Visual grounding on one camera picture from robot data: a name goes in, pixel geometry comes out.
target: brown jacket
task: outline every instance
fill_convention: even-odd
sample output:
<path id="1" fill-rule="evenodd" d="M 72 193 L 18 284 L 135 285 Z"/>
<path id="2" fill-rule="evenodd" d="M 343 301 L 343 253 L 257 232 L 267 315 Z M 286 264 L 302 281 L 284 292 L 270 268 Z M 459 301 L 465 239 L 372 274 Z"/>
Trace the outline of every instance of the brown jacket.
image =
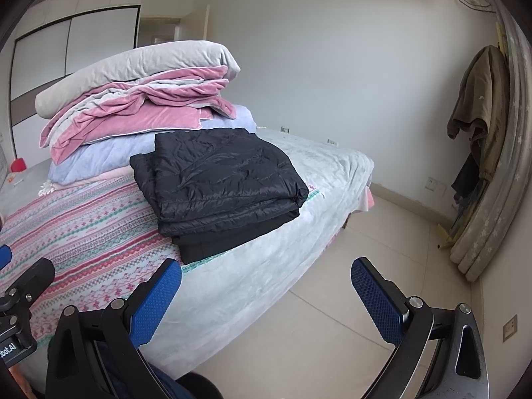
<path id="1" fill-rule="evenodd" d="M 471 153 L 480 178 L 491 181 L 501 155 L 510 106 L 510 74 L 503 54 L 486 46 L 467 68 L 457 104 L 447 124 L 454 139 L 460 130 L 473 132 Z"/>

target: light blue blanket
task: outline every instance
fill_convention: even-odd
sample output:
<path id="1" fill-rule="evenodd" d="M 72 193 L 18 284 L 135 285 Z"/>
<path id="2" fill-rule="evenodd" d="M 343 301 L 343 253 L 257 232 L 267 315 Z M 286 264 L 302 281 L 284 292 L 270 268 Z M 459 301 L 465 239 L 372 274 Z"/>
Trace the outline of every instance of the light blue blanket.
<path id="1" fill-rule="evenodd" d="M 236 119 L 222 117 L 214 113 L 211 120 L 201 122 L 203 129 L 230 127 L 246 129 L 255 133 L 257 125 L 249 109 L 235 105 Z M 146 154 L 155 150 L 155 135 L 160 132 L 138 133 L 105 139 L 79 147 L 59 165 L 50 165 L 48 178 L 62 186 L 76 181 L 99 176 L 100 174 L 129 165 L 129 158 L 135 154 Z"/>

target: metal screw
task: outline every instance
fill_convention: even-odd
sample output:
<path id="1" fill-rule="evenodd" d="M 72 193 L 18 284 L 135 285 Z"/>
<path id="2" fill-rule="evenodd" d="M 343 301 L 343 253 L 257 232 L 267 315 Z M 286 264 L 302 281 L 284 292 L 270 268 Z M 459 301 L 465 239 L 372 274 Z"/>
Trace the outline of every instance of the metal screw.
<path id="1" fill-rule="evenodd" d="M 74 306 L 67 306 L 67 307 L 65 307 L 65 310 L 63 311 L 63 313 L 65 314 L 66 317 L 69 317 L 74 312 L 75 312 Z"/>
<path id="2" fill-rule="evenodd" d="M 116 298 L 111 302 L 111 308 L 113 309 L 122 309 L 126 302 L 122 298 Z"/>
<path id="3" fill-rule="evenodd" d="M 410 297 L 410 304 L 415 308 L 421 308 L 423 306 L 423 300 L 419 297 Z"/>
<path id="4" fill-rule="evenodd" d="M 463 313 L 471 313 L 471 308 L 469 306 L 467 306 L 465 303 L 462 303 L 460 305 L 460 310 L 463 312 Z"/>

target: bed leg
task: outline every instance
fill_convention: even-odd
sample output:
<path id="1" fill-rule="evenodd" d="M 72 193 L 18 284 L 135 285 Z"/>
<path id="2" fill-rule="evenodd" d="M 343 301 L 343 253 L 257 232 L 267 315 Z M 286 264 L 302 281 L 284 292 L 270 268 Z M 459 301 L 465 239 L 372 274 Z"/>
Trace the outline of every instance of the bed leg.
<path id="1" fill-rule="evenodd" d="M 351 213 L 347 215 L 347 219 L 345 219 L 344 224 L 341 226 L 342 229 L 345 229 L 347 227 L 347 222 L 349 222 L 349 218 L 351 217 Z"/>

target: stack of blankets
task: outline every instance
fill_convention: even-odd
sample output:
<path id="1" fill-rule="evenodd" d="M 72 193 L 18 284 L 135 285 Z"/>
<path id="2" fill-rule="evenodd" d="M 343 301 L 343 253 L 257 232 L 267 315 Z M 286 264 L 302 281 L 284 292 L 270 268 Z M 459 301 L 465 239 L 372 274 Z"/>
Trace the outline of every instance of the stack of blankets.
<path id="1" fill-rule="evenodd" d="M 49 119 L 49 192 L 132 174 L 129 158 L 155 149 L 161 131 L 242 128 L 249 110 L 220 92 L 240 68 L 223 45 L 182 41 L 137 48 L 81 69 L 36 97 Z"/>
<path id="2" fill-rule="evenodd" d="M 299 216 L 309 190 L 288 156 L 220 92 L 240 68 L 207 41 L 170 42 L 97 62 L 36 98 L 50 122 L 43 193 L 135 175 L 159 233 L 189 264 Z"/>

